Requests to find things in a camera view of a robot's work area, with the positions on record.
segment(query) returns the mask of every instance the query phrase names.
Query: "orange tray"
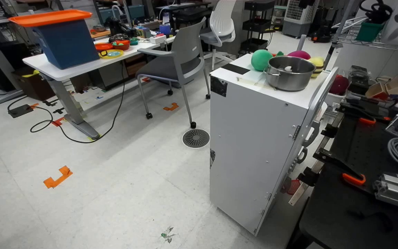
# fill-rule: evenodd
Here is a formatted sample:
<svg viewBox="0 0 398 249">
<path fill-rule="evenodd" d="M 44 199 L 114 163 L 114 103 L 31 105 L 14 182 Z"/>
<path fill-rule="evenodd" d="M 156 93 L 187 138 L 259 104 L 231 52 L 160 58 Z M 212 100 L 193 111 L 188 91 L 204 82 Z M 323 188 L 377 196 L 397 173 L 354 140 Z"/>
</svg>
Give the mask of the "orange tray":
<svg viewBox="0 0 398 249">
<path fill-rule="evenodd" d="M 38 27 L 50 24 L 58 24 L 60 22 L 86 19 L 91 16 L 92 13 L 87 11 L 69 9 L 27 16 L 15 16 L 9 18 L 9 20 L 23 27 Z"/>
</svg>

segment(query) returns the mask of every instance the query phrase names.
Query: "blue bin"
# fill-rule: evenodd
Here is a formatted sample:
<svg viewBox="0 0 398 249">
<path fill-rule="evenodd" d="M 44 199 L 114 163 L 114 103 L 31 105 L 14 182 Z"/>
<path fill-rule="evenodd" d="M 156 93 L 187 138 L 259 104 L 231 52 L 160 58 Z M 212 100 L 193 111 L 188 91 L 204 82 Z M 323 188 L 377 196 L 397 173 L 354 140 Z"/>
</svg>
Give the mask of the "blue bin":
<svg viewBox="0 0 398 249">
<path fill-rule="evenodd" d="M 84 20 L 33 27 L 50 63 L 66 69 L 99 59 Z"/>
</svg>

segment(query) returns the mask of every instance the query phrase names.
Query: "white box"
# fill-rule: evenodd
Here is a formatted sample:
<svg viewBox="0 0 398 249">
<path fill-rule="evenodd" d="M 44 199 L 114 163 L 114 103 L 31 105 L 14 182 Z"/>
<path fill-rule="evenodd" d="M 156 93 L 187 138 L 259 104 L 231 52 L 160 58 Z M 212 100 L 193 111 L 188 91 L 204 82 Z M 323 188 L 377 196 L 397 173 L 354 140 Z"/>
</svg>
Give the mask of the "white box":
<svg viewBox="0 0 398 249">
<path fill-rule="evenodd" d="M 319 134 L 313 120 L 338 68 L 286 92 L 270 87 L 250 62 L 251 55 L 231 62 L 251 70 L 243 75 L 210 73 L 210 200 L 257 235 L 299 151 L 311 143 L 305 142 L 311 126 L 311 137 Z"/>
<path fill-rule="evenodd" d="M 167 40 L 167 37 L 165 35 L 164 36 L 158 36 L 158 37 L 156 37 L 156 36 L 150 37 L 150 42 L 152 44 L 164 43 L 166 40 Z"/>
</svg>

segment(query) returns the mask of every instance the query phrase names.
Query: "wire shelf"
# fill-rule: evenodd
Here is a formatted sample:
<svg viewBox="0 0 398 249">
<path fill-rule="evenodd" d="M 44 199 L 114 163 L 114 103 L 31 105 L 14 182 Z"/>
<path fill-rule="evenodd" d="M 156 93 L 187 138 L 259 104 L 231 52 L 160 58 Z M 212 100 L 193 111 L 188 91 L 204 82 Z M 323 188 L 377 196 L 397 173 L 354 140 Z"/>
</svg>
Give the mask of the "wire shelf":
<svg viewBox="0 0 398 249">
<path fill-rule="evenodd" d="M 343 44 L 355 44 L 355 45 L 361 45 L 361 46 L 367 46 L 367 47 L 376 47 L 376 48 L 398 51 L 398 45 L 386 44 L 386 43 L 382 43 L 380 41 L 382 39 L 382 32 L 380 32 L 377 35 L 377 38 L 373 42 L 356 40 L 359 30 L 360 30 L 360 26 L 351 27 L 348 31 L 346 31 L 345 33 L 342 33 L 339 36 L 339 42 L 343 43 Z"/>
</svg>

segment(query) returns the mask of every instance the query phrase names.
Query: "stainless steel pot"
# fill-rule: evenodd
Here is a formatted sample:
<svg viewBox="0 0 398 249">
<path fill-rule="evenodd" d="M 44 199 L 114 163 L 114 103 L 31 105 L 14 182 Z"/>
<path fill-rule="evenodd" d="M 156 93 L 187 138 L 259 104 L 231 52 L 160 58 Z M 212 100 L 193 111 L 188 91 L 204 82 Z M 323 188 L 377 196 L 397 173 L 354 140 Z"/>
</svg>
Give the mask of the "stainless steel pot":
<svg viewBox="0 0 398 249">
<path fill-rule="evenodd" d="M 291 66 L 291 72 L 285 71 L 287 66 Z M 277 56 L 268 61 L 265 73 L 267 82 L 272 87 L 284 91 L 300 91 L 308 85 L 314 70 L 316 66 L 305 59 Z"/>
</svg>

